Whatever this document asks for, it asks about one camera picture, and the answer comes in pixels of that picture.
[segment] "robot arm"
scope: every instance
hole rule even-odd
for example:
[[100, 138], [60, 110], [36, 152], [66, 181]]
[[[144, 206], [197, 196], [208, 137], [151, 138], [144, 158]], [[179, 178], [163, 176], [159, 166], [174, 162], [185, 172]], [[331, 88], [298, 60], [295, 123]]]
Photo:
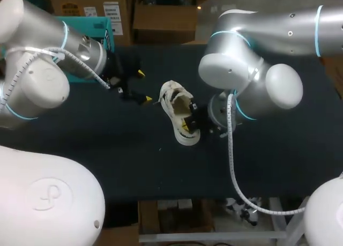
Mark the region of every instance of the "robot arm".
[[211, 120], [226, 127], [222, 110], [230, 90], [236, 95], [238, 123], [297, 106], [303, 94], [299, 75], [288, 65], [268, 64], [259, 54], [341, 54], [342, 21], [342, 9], [323, 6], [281, 14], [223, 13], [199, 65], [207, 84], [225, 90], [210, 102]]
[[144, 76], [132, 52], [120, 56], [105, 50], [25, 0], [2, 0], [0, 20], [0, 43], [6, 47], [5, 78], [0, 80], [1, 127], [15, 128], [60, 106], [69, 95], [63, 71], [96, 79], [107, 89], [120, 88], [123, 99], [139, 104], [150, 99], [128, 89], [129, 78]]

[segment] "shoe sole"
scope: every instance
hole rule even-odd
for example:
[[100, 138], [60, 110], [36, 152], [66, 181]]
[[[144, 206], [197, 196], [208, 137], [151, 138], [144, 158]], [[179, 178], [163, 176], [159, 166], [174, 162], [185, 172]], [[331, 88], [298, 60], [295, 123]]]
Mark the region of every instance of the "shoe sole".
[[184, 146], [196, 145], [200, 141], [200, 134], [199, 134], [199, 136], [195, 136], [194, 138], [186, 138], [186, 137], [182, 136], [180, 134], [180, 132], [178, 131], [176, 124], [173, 122], [172, 117], [169, 115], [168, 107], [165, 103], [164, 98], [162, 97], [168, 89], [170, 89], [170, 86], [168, 86], [168, 82], [166, 82], [162, 85], [162, 88], [160, 91], [160, 99], [161, 99], [162, 108], [166, 112], [166, 114], [169, 116], [169, 119], [173, 125], [175, 138], [180, 144], [182, 144]]

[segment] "sneaker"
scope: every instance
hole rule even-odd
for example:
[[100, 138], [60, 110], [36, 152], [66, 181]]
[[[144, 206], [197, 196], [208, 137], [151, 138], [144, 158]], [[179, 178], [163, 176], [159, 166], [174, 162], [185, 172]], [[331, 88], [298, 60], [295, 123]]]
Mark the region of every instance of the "sneaker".
[[200, 140], [200, 130], [190, 133], [184, 120], [192, 115], [192, 99], [193, 95], [175, 81], [168, 81], [161, 88], [159, 101], [173, 124], [176, 140], [184, 146], [195, 145]]

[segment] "white coiled cable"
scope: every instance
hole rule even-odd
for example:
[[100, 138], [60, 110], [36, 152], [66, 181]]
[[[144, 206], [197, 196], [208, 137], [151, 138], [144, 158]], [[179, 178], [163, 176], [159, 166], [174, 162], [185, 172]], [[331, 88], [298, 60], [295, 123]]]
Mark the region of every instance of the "white coiled cable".
[[31, 50], [31, 51], [37, 51], [36, 53], [34, 53], [28, 60], [27, 62], [25, 62], [25, 64], [17, 71], [17, 73], [14, 75], [11, 84], [9, 86], [8, 91], [4, 94], [4, 98], [1, 99], [0, 101], [0, 112], [3, 110], [3, 108], [6, 106], [7, 101], [15, 87], [15, 85], [17, 84], [18, 80], [20, 79], [20, 76], [22, 75], [22, 73], [25, 72], [25, 70], [30, 66], [30, 64], [37, 59], [41, 54], [48, 54], [50, 55], [50, 52], [53, 53], [63, 53], [65, 56], [69, 57], [70, 59], [72, 59], [74, 62], [76, 62], [77, 64], [79, 64], [82, 68], [84, 68], [87, 72], [89, 72], [93, 78], [95, 80], [97, 80], [103, 87], [105, 87], [106, 89], [110, 89], [110, 86], [105, 83], [94, 71], [93, 69], [91, 69], [88, 65], [86, 65], [82, 60], [80, 60], [78, 57], [76, 57], [73, 53], [70, 53], [69, 51], [65, 50], [65, 49], [61, 49], [61, 48], [57, 48], [57, 47], [51, 47], [51, 48], [46, 48], [46, 49], [34, 49], [31, 47], [18, 47], [18, 48], [13, 48], [10, 50], [10, 52], [8, 52], [7, 54], [10, 54], [12, 52], [15, 51], [26, 51], [26, 50]]
[[229, 167], [230, 167], [230, 174], [232, 183], [235, 187], [236, 192], [238, 195], [242, 198], [242, 200], [249, 205], [250, 207], [265, 213], [269, 215], [295, 215], [299, 214], [305, 211], [305, 208], [300, 208], [298, 210], [293, 211], [271, 211], [266, 210], [265, 208], [261, 208], [254, 203], [252, 203], [250, 200], [246, 198], [246, 196], [242, 193], [240, 187], [238, 186], [236, 176], [235, 176], [235, 169], [234, 169], [234, 155], [233, 155], [233, 129], [232, 129], [232, 104], [235, 101], [235, 96], [233, 94], [230, 94], [227, 99], [227, 131], [228, 131], [228, 146], [229, 146]]

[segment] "black table surface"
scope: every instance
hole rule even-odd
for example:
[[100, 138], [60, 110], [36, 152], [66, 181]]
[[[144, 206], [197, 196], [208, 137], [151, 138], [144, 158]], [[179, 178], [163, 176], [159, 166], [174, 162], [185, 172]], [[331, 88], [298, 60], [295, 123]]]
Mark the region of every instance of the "black table surface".
[[[161, 85], [181, 83], [198, 104], [216, 90], [198, 77], [204, 46], [139, 46], [144, 81], [133, 88], [155, 101]], [[314, 58], [265, 57], [291, 65], [304, 85], [302, 102], [282, 115], [238, 126], [236, 176], [247, 196], [306, 196], [343, 171], [343, 106]], [[0, 144], [75, 160], [99, 180], [107, 201], [235, 197], [227, 138], [180, 145], [158, 104], [137, 106], [99, 84], [71, 84], [61, 107], [14, 131]]]

